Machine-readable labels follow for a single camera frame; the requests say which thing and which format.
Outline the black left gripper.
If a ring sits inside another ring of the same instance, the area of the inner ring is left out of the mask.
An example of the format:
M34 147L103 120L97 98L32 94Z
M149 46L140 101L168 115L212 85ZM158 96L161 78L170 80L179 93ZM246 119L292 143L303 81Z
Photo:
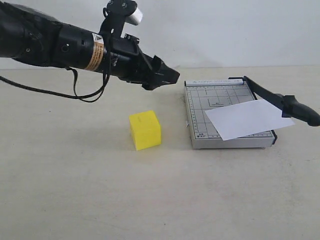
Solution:
M180 73L168 67L164 61L154 55L153 59L141 50L140 39L125 34L115 37L104 33L104 57L101 64L103 83L115 76L132 84L142 84L142 88L153 91L161 86L174 85Z

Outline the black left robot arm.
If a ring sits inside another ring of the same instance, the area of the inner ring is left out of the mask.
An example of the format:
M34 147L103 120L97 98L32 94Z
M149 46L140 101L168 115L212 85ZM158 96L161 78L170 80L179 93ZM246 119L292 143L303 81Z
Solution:
M180 74L141 50L139 38L123 34L143 15L133 0L110 0L98 32L64 23L21 4L0 4L0 56L36 67L81 69L141 85L152 91L177 83Z

